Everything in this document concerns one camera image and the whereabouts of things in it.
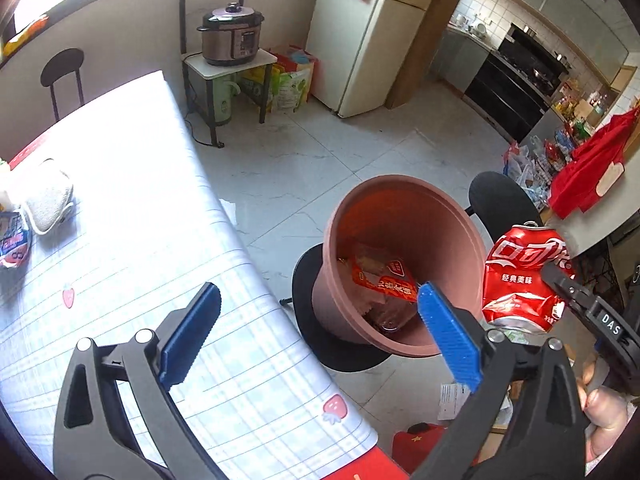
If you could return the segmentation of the right hand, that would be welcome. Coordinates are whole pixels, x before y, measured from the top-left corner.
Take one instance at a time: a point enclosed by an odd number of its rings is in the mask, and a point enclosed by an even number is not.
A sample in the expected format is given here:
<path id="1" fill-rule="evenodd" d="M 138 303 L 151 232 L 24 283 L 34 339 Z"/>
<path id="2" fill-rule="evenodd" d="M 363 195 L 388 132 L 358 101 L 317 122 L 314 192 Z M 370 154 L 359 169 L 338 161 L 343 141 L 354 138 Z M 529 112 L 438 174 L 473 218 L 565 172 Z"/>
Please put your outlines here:
<path id="1" fill-rule="evenodd" d="M 577 382 L 580 405 L 594 429 L 586 439 L 586 474 L 602 460 L 623 434 L 637 405 L 611 388 L 592 388 L 600 359 L 593 353 L 582 366 L 582 378 Z"/>

